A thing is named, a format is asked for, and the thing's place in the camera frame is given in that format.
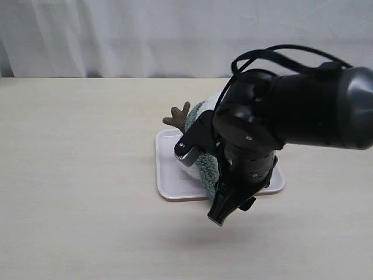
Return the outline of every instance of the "white curtain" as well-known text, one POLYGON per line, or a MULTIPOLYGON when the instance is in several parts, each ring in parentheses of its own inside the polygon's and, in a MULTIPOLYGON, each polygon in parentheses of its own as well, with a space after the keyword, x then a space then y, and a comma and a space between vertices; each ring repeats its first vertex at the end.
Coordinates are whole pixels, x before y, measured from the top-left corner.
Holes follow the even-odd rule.
POLYGON ((0 71, 221 77, 240 53, 280 43, 373 67, 372 31, 372 0, 0 0, 0 71))

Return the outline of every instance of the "brown antler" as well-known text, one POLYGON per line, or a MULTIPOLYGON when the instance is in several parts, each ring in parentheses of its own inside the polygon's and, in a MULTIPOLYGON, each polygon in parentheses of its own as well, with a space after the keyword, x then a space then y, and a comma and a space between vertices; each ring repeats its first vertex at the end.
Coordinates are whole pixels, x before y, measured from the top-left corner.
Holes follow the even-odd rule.
POLYGON ((182 111, 179 108, 172 107, 171 108, 171 115, 172 117, 166 117, 162 119, 162 122, 167 125, 171 125, 175 128, 178 128, 182 133, 185 132, 185 122, 187 120, 187 115, 189 113, 189 109, 191 108, 191 104, 189 102, 185 102, 182 111))

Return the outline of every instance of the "fuzzy fabric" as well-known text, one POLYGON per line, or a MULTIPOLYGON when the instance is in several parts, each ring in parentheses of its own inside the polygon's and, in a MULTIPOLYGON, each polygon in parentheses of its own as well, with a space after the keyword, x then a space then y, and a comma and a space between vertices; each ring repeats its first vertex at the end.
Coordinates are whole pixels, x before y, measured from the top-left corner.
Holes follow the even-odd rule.
MULTIPOLYGON (((198 103, 188 114, 185 122, 185 131, 187 131, 194 121, 206 110, 213 110, 220 93, 216 93, 205 101, 198 103)), ((201 180, 205 185, 207 196, 210 200, 214 199, 215 183, 219 179, 217 160, 210 154, 201 155, 191 166, 186 167, 180 163, 181 168, 192 178, 201 180)))

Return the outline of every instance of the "black cable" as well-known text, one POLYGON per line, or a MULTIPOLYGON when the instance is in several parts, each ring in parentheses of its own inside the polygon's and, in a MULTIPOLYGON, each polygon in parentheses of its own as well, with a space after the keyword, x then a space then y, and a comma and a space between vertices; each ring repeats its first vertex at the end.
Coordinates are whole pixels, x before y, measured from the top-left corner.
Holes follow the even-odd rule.
MULTIPOLYGON (((279 65, 281 65, 285 68, 291 69, 295 72, 304 73, 304 74, 316 71, 317 68, 305 66, 301 63, 298 63, 298 62, 286 57, 285 55, 274 52, 276 50, 286 50, 286 49, 288 49, 288 50, 300 50, 300 51, 306 51, 306 52, 312 53, 312 54, 318 54, 318 55, 320 55, 322 57, 325 57, 329 60, 339 62, 341 64, 341 66, 344 66, 346 68, 353 67, 351 64, 339 59, 338 57, 335 57, 334 55, 325 53, 325 52, 317 50, 315 48, 306 47, 306 46, 303 46, 303 45, 281 44, 281 45, 273 45, 272 47, 266 48, 264 50, 253 50, 253 51, 245 52, 245 53, 241 54, 239 57, 237 57, 232 62, 231 69, 232 69, 233 75, 229 79, 229 81, 227 82, 227 84, 225 85, 223 90, 221 91, 221 93, 219 95, 219 98, 217 99, 217 102, 216 102, 215 108, 214 108, 214 114, 215 114, 218 106, 220 105, 224 95, 228 91, 229 87, 237 80, 238 76, 243 72, 243 70, 245 70, 250 64, 252 64, 257 59, 269 60, 269 61, 275 62, 275 63, 277 63, 277 64, 279 64, 279 65), (240 68, 237 68, 237 63, 239 61, 242 61, 242 60, 248 60, 248 61, 245 62, 240 68)), ((212 129, 212 134, 213 134, 213 138, 216 139, 215 134, 213 132, 213 129, 212 129)))

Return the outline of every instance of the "silver metal part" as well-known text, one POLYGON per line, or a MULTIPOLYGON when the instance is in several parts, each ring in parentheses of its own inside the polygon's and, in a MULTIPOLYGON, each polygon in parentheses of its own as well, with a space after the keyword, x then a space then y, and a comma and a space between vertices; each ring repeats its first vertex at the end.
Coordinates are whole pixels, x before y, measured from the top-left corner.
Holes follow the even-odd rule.
POLYGON ((178 156, 174 152, 175 157, 185 166, 192 166, 193 163, 198 159, 198 157, 201 155, 201 152, 198 151, 196 147, 193 147, 188 153, 182 156, 178 156))

